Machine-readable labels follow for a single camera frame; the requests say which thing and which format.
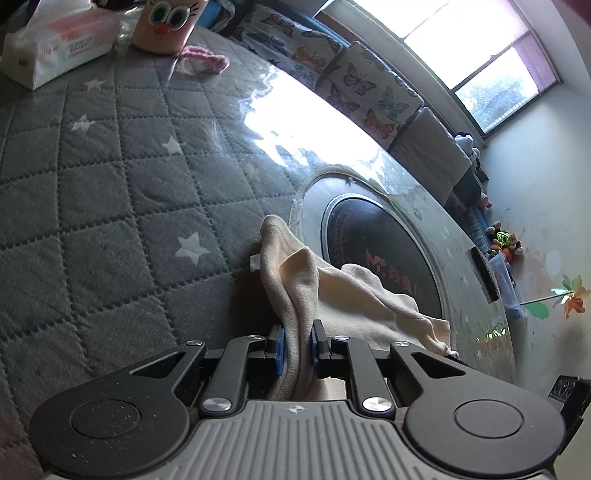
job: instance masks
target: table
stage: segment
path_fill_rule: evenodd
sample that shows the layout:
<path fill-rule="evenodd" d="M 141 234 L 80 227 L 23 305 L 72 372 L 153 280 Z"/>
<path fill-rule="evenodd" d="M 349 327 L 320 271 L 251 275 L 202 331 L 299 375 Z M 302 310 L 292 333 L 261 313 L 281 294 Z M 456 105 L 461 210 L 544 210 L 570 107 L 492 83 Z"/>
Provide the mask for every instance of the table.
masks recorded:
<path fill-rule="evenodd" d="M 268 333 L 249 257 L 265 215 L 298 233 L 319 171 L 406 212 L 444 279 L 453 347 L 512 378 L 502 307 L 424 188 L 286 73 L 207 30 L 189 43 L 230 68 L 196 79 L 120 43 L 35 92 L 0 77 L 0 476 L 40 473 L 26 425 L 53 394 L 191 338 Z"/>

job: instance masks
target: crosshair symbol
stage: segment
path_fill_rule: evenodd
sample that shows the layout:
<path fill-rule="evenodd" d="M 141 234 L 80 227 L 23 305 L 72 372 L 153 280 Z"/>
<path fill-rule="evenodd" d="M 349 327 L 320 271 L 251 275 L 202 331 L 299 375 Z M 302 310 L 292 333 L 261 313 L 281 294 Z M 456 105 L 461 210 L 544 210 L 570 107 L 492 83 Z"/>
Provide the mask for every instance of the crosshair symbol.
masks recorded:
<path fill-rule="evenodd" d="M 301 405 L 292 405 L 288 408 L 288 410 L 297 415 L 298 413 L 302 413 L 304 410 L 307 410 L 307 408 L 304 408 Z"/>

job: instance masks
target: green leaf sticker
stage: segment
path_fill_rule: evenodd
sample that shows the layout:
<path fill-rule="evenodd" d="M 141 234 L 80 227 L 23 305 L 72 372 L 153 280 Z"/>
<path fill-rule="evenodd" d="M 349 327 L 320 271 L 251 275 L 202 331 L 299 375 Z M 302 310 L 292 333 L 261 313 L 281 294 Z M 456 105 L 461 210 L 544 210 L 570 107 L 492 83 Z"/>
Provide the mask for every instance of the green leaf sticker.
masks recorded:
<path fill-rule="evenodd" d="M 562 286 L 567 290 L 573 289 L 573 284 L 570 281 L 570 278 L 568 278 L 566 275 L 562 275 Z"/>
<path fill-rule="evenodd" d="M 546 320 L 550 316 L 550 311 L 546 305 L 544 305 L 540 301 L 536 301 L 534 303 L 528 303 L 524 305 L 528 312 L 530 312 L 534 317 L 539 318 L 540 320 Z"/>
<path fill-rule="evenodd" d="M 579 275 L 577 278 L 573 279 L 573 282 L 571 284 L 572 289 L 574 291 L 577 291 L 579 288 L 581 288 L 581 286 L 583 285 L 583 279 L 581 278 L 581 275 Z"/>

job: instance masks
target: round black cooktop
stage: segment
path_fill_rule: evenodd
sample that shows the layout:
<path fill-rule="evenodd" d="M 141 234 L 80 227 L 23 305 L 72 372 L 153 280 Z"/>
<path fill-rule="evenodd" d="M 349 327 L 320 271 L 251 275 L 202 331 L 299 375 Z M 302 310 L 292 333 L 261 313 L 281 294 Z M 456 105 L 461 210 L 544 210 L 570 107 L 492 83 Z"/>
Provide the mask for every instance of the round black cooktop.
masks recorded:
<path fill-rule="evenodd" d="M 353 263 L 374 272 L 393 293 L 414 297 L 421 313 L 441 318 L 431 269 L 413 239 L 386 210 L 364 198 L 345 198 L 326 210 L 324 259 L 337 268 Z"/>

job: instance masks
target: pillow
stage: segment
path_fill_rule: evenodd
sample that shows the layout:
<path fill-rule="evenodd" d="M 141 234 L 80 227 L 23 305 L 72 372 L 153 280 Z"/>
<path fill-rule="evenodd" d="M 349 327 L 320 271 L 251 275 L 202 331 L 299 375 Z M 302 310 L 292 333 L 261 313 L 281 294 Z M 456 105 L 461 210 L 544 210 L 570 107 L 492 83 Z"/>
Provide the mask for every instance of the pillow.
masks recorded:
<path fill-rule="evenodd" d="M 344 48 L 336 38 L 310 30 L 272 8 L 256 4 L 230 40 L 314 89 L 318 76 Z"/>
<path fill-rule="evenodd" d="M 445 205 L 454 185 L 472 165 L 427 107 L 419 112 L 388 153 L 441 205 Z"/>
<path fill-rule="evenodd" d="M 424 105 L 402 78 L 359 42 L 325 69 L 316 93 L 386 149 Z"/>

